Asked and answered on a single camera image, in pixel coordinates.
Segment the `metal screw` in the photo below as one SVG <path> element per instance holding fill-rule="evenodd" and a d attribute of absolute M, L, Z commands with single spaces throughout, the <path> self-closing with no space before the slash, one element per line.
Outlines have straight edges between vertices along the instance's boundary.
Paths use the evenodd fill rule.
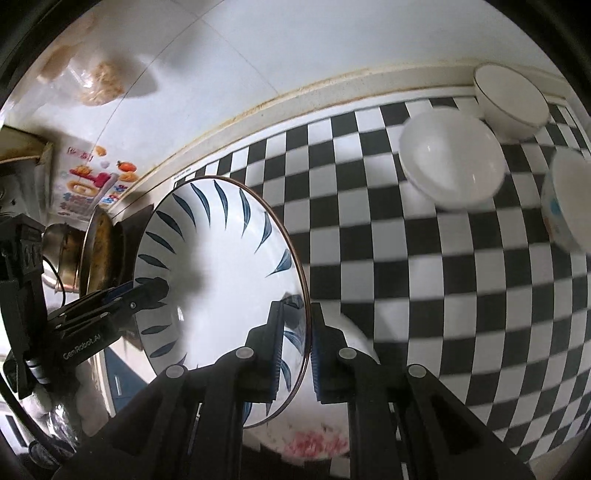
<path fill-rule="evenodd" d="M 345 360 L 352 360 L 357 356 L 357 352 L 352 348 L 346 347 L 339 350 L 339 357 L 344 358 Z"/>
<path fill-rule="evenodd" d="M 166 369 L 166 376 L 169 378 L 178 378 L 184 373 L 184 368 L 180 365 L 170 365 Z"/>
<path fill-rule="evenodd" d="M 414 364 L 408 367 L 408 373 L 411 377 L 422 378 L 425 375 L 427 375 L 427 370 L 425 370 L 425 367 L 423 367 L 422 365 Z"/>
<path fill-rule="evenodd" d="M 242 359 L 250 358 L 254 354 L 255 351 L 249 346 L 241 346 L 238 350 L 236 350 L 236 356 Z"/>

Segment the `checkered tablecloth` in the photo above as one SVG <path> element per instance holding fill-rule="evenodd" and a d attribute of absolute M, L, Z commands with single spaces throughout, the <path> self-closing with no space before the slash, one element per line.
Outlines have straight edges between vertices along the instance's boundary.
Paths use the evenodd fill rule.
<path fill-rule="evenodd" d="M 303 123 L 209 163 L 258 192 L 290 233 L 310 294 L 339 303 L 383 363 L 425 365 L 522 460 L 582 431 L 591 411 L 589 269 L 550 242 L 540 191 L 558 148 L 589 158 L 569 110 L 535 138 L 502 138 L 494 199 L 448 212 L 406 181 L 403 122 L 473 96 L 388 103 Z"/>

